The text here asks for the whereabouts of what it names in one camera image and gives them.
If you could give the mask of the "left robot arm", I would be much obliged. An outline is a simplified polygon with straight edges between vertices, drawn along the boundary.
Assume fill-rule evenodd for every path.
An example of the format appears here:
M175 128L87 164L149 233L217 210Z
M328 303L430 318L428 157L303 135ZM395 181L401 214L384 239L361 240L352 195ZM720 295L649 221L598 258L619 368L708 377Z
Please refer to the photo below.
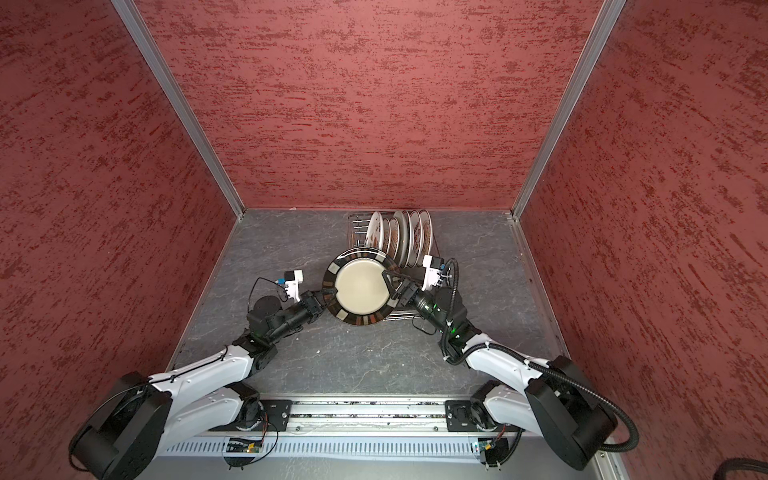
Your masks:
M258 417L259 395L245 379L264 369L280 340L318 319L334 287L306 292L267 313L257 304L243 334L182 369L119 378L73 435L70 466L97 479L134 479L168 447L213 427Z

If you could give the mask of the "dark striped rim plate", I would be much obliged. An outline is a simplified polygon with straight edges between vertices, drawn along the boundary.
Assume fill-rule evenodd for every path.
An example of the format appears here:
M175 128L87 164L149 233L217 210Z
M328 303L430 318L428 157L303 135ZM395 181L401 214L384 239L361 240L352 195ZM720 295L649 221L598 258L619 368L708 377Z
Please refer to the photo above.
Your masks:
M327 311L342 322L368 326L384 320L395 308L385 307L390 289L382 272L399 273L400 267L383 251L355 247L339 254L324 272L322 289L336 288L325 296Z

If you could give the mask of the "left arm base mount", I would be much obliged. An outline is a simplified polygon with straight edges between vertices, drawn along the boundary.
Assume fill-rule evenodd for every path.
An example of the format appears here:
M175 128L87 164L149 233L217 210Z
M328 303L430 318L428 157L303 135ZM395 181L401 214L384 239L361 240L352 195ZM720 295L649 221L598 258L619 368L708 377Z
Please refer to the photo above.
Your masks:
M239 431L264 431L268 427L276 427L280 432L285 431L292 406L291 400L245 400L233 422L234 428Z

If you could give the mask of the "white watermelon pattern plate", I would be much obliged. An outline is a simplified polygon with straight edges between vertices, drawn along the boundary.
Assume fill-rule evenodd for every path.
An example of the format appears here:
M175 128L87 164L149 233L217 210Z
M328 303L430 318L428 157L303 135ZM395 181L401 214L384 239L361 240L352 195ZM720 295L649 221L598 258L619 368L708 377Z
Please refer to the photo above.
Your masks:
M382 249L383 217L380 212L374 211L371 215L365 237L367 247Z

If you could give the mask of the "plain grey white plate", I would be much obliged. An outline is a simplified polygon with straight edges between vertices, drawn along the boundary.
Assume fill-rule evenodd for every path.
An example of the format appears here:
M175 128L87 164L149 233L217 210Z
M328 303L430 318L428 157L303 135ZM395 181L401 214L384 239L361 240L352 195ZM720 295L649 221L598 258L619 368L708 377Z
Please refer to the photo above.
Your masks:
M399 228L395 259L398 265L403 268L407 266L408 249L410 244L410 228L407 212L404 210L397 210L394 213L394 219L396 220Z

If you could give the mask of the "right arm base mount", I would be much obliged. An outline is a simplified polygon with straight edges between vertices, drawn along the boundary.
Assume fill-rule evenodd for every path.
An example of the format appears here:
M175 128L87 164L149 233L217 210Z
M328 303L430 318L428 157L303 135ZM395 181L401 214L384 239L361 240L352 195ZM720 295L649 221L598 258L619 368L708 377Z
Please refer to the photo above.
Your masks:
M482 404L475 400L446 400L446 426L449 432L478 432L485 427Z

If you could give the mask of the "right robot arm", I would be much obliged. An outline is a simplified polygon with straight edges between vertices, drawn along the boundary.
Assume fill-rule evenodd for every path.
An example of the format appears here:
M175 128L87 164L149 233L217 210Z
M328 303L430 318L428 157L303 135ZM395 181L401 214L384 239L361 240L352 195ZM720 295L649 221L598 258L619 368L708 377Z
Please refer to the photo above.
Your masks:
M467 318L459 273L443 277L445 285L426 291L404 274L384 272L390 299L413 307L440 335L443 360L465 365L493 378L481 396L481 410L496 424L511 424L540 435L562 461L582 470L599 451L620 452L637 445L632 426L624 443L610 443L626 415L594 391L564 356L553 361L524 355L494 341Z

